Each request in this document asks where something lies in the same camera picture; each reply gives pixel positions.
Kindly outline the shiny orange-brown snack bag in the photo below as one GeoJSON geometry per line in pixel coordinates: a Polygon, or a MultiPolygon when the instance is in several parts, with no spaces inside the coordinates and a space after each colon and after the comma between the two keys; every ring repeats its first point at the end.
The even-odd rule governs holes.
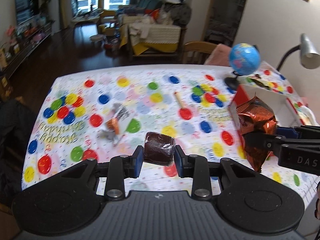
{"type": "MultiPolygon", "coordinates": [[[[273,110],[259,99],[256,95],[240,104],[236,108],[240,122],[240,134],[244,137],[250,132],[262,132],[275,135],[277,130],[277,121],[273,110]]],[[[261,167],[270,155],[269,150],[260,150],[257,147],[249,146],[247,141],[244,142],[244,152],[246,159],[253,170],[261,172],[261,167]]]]}

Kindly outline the dark chocolate snack packet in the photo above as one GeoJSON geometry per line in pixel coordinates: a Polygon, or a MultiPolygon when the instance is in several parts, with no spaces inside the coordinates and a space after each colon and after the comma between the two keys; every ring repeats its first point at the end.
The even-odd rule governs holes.
{"type": "Polygon", "coordinates": [[[160,166],[170,166],[174,160],[174,149],[175,138],[148,132],[144,143],[144,161],[160,166]]]}

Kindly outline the red white cardboard box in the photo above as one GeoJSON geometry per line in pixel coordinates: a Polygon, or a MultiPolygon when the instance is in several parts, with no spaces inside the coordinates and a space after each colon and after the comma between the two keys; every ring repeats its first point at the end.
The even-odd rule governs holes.
{"type": "Polygon", "coordinates": [[[250,85],[239,85],[228,110],[246,158],[251,162],[258,159],[263,162],[272,151],[249,146],[245,134],[257,131],[276,135],[278,126],[291,127],[305,124],[287,96],[250,85]]]}

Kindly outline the tissue pack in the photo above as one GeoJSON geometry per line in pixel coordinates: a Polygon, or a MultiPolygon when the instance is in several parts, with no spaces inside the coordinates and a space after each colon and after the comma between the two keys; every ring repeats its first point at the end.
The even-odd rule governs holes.
{"type": "Polygon", "coordinates": [[[305,125],[319,126],[319,123],[317,122],[316,117],[310,108],[302,105],[299,107],[298,112],[305,125]]]}

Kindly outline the colourful balloon tablecloth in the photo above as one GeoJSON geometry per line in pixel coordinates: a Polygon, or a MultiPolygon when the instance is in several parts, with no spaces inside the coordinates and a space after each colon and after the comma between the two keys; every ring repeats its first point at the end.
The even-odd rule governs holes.
{"type": "Polygon", "coordinates": [[[156,64],[92,70],[58,77],[30,136],[22,189],[85,159],[104,163],[131,155],[148,132],[175,138],[186,154],[223,157],[247,165],[228,111],[235,92],[224,82],[229,67],[156,64]],[[174,96],[178,92],[185,108],[174,96]],[[115,103],[133,118],[116,147],[99,134],[115,103]]]}

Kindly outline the white black snack packet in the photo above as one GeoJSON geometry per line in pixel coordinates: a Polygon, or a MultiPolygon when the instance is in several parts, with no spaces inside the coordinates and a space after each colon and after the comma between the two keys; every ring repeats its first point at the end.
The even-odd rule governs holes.
{"type": "Polygon", "coordinates": [[[111,118],[104,123],[99,134],[107,139],[107,141],[111,142],[113,147],[116,147],[124,136],[124,133],[133,118],[133,114],[121,103],[115,103],[111,113],[111,118]]]}

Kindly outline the green gold snack wrapper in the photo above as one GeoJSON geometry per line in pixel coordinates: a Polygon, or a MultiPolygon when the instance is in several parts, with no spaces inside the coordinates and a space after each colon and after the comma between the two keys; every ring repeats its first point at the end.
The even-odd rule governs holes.
{"type": "Polygon", "coordinates": [[[264,84],[261,81],[261,77],[258,74],[255,74],[255,76],[251,76],[250,80],[261,88],[264,88],[266,90],[271,90],[271,88],[268,85],[264,84]]]}

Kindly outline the small beige stick snack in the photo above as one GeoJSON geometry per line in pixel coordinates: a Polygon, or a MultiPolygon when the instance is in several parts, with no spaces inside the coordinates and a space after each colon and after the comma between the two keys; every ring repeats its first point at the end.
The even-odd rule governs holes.
{"type": "Polygon", "coordinates": [[[174,92],[174,96],[175,96],[175,98],[176,98],[179,106],[180,106],[181,108],[185,108],[185,104],[183,103],[183,101],[182,101],[179,93],[178,93],[178,92],[174,92]]]}

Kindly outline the silver gooseneck desk lamp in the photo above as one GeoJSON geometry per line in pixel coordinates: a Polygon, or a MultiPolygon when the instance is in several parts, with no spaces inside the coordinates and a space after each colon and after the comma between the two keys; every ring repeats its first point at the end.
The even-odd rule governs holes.
{"type": "Polygon", "coordinates": [[[310,38],[302,33],[300,35],[300,43],[289,49],[281,58],[276,70],[279,72],[286,59],[294,52],[299,51],[300,64],[306,69],[316,69],[320,65],[319,52],[310,40],[310,38]]]}

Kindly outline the wooden chair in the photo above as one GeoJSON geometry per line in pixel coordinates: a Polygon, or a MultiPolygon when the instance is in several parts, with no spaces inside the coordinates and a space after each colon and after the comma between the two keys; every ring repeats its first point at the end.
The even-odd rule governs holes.
{"type": "Polygon", "coordinates": [[[216,47],[216,44],[204,41],[187,42],[183,46],[182,63],[204,64],[216,47]]]}

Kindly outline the small white stool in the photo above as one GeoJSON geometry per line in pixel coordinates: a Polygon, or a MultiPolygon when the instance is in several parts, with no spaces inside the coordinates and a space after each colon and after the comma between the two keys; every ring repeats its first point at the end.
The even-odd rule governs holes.
{"type": "Polygon", "coordinates": [[[93,44],[99,44],[99,45],[105,44],[105,41],[106,41],[106,37],[103,34],[92,35],[89,39],[93,44]]]}

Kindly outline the sofa with cream cover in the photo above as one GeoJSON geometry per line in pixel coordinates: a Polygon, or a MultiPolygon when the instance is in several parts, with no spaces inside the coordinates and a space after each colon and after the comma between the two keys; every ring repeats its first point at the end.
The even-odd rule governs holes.
{"type": "Polygon", "coordinates": [[[186,0],[139,0],[117,10],[119,48],[129,58],[179,57],[182,53],[191,7],[186,0]]]}

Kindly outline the round coffee table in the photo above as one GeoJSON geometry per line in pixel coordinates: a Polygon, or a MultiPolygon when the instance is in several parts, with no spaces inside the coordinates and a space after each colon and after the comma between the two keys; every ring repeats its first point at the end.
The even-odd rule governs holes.
{"type": "Polygon", "coordinates": [[[83,26],[90,23],[97,25],[100,22],[100,15],[102,13],[102,10],[93,10],[90,12],[85,12],[83,14],[77,14],[71,19],[71,24],[72,26],[83,26]]]}

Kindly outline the long low tv cabinet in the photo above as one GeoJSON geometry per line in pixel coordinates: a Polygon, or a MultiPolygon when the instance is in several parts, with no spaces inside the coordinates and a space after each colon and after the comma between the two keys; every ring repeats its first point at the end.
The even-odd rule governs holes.
{"type": "Polygon", "coordinates": [[[10,59],[7,66],[1,70],[1,75],[7,79],[11,78],[14,72],[33,54],[40,46],[44,45],[52,35],[52,22],[46,23],[33,34],[29,35],[22,43],[20,51],[10,59]]]}

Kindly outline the wall television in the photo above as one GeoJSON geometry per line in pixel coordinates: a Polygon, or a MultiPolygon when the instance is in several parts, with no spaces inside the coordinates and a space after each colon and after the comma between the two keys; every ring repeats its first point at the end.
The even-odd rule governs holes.
{"type": "Polygon", "coordinates": [[[40,13],[39,0],[15,0],[17,25],[40,13]]]}

